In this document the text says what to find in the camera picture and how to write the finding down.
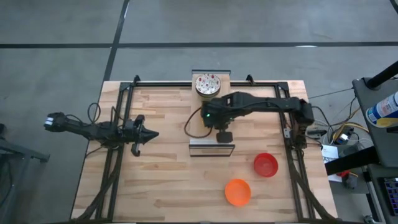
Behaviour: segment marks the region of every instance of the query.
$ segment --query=blue and white can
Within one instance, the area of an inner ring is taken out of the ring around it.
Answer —
[[[398,123],[398,92],[366,110],[366,118],[379,128]]]

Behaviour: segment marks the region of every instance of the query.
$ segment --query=red bowl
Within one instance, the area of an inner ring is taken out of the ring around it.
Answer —
[[[261,153],[254,159],[254,170],[263,177],[272,177],[278,171],[278,161],[269,153]]]

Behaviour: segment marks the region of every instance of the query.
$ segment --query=wooden tabletop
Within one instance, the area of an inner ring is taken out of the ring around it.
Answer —
[[[288,83],[291,96],[307,99],[303,81]],[[104,82],[99,121],[109,120],[111,107],[116,106],[119,84]],[[274,90],[267,87],[231,87],[231,91],[275,96]],[[279,115],[251,113],[235,119],[230,125],[236,145],[231,157],[190,157],[189,137],[184,134],[183,126],[191,113],[191,95],[190,87],[134,89],[131,118],[144,114],[145,127],[160,134],[140,146],[140,157],[131,154],[131,145],[124,148],[114,222],[296,221]],[[97,147],[97,142],[90,142],[88,152]],[[320,148],[311,144],[304,151],[310,188],[336,217]],[[258,176],[253,170],[253,159],[262,152],[271,153],[279,163],[278,172],[271,178]],[[86,158],[72,218],[78,217],[98,193],[105,158],[106,149]],[[224,187],[231,179],[243,179],[250,185],[252,196],[246,206],[234,207],[227,202]],[[303,193],[300,198],[305,210]]]

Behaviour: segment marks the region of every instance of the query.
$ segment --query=concrete floor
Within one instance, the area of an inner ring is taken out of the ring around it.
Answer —
[[[111,43],[123,0],[3,0],[0,44]],[[388,0],[131,1],[121,42],[398,41]],[[98,101],[110,49],[0,49],[0,122],[7,139],[50,153],[32,162],[14,223],[68,220],[87,141],[43,128],[48,113],[86,119]],[[111,80],[189,80],[192,69],[228,69],[233,80],[305,80],[309,96],[351,87],[397,60],[398,47],[119,49]],[[352,91],[314,98],[329,119]],[[355,121],[363,123],[361,116]],[[340,218],[360,221],[366,199],[335,194]]]

